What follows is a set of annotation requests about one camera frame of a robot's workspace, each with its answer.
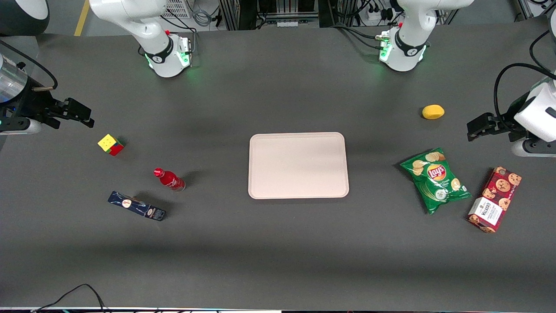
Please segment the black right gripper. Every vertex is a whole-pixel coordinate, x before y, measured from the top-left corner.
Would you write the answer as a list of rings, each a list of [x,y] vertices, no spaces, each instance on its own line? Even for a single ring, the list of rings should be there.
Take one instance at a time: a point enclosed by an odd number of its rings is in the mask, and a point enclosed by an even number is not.
[[[91,109],[77,100],[34,98],[30,101],[30,119],[43,120],[45,125],[59,129],[61,122],[57,117],[79,121],[86,127],[95,125],[94,119],[91,118]]]

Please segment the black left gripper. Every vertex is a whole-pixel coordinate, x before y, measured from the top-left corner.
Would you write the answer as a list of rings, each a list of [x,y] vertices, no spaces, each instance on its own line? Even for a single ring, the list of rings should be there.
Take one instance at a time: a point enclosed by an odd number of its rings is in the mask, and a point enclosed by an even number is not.
[[[467,141],[469,142],[485,135],[499,133],[508,133],[511,143],[527,139],[527,130],[522,130],[522,127],[506,114],[499,117],[493,113],[483,113],[479,117],[479,122],[467,123]]]

